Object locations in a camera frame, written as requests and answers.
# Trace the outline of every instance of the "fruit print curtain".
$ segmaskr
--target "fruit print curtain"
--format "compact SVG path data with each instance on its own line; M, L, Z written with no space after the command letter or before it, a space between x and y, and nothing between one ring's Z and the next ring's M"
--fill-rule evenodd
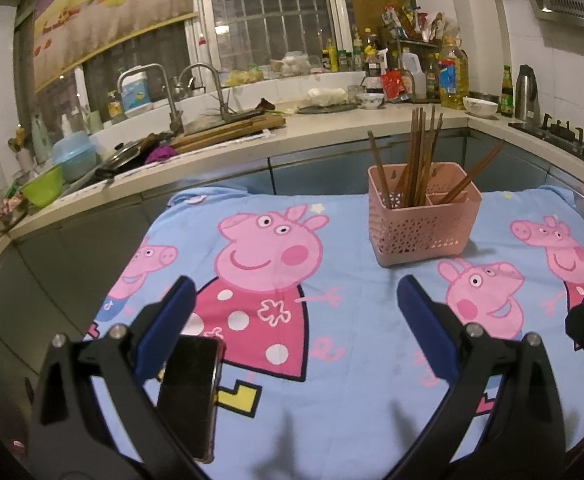
M35 88L117 43L193 17L192 9L192 0L37 0Z

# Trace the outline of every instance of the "green bowl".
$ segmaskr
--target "green bowl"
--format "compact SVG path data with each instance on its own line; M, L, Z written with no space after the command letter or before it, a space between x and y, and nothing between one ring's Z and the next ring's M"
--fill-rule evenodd
M47 170L25 184L21 188L21 192L35 206L45 207L53 203L61 195L63 183L61 165L57 164L51 170Z

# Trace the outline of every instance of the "gas stove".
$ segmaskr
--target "gas stove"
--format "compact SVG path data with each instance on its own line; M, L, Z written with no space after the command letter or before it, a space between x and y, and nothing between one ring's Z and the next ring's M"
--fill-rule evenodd
M508 126L549 142L584 162L583 128L575 128L573 131L570 129L570 121L567 121L564 126L561 121L556 121L555 124L548 124L550 119L552 119L552 116L546 114L543 119L543 126L540 128L528 123L510 123Z

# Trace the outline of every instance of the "blue plastic bowl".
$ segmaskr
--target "blue plastic bowl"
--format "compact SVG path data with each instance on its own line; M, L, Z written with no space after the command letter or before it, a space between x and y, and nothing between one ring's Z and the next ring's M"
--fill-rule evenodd
M52 147L52 159L61 165L65 181L74 182L96 168L96 147L85 132L76 132Z

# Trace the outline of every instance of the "peppa pig tablecloth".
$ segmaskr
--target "peppa pig tablecloth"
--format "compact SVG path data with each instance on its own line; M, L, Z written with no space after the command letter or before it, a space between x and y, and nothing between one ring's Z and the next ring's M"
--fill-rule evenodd
M214 446L225 480L366 480L390 470L447 384L428 367L396 303L413 274L463 323L544 338L568 446L584 437L584 351L565 335L584 297L584 221L570 194L483 195L459 258L381 268L366 196L270 196L205 187L176 194L104 300L87 337L130 324L182 274L197 284L184 334L226 343ZM119 449L138 458L95 380ZM498 378L457 457L471 452ZM146 383L156 402L160 384Z

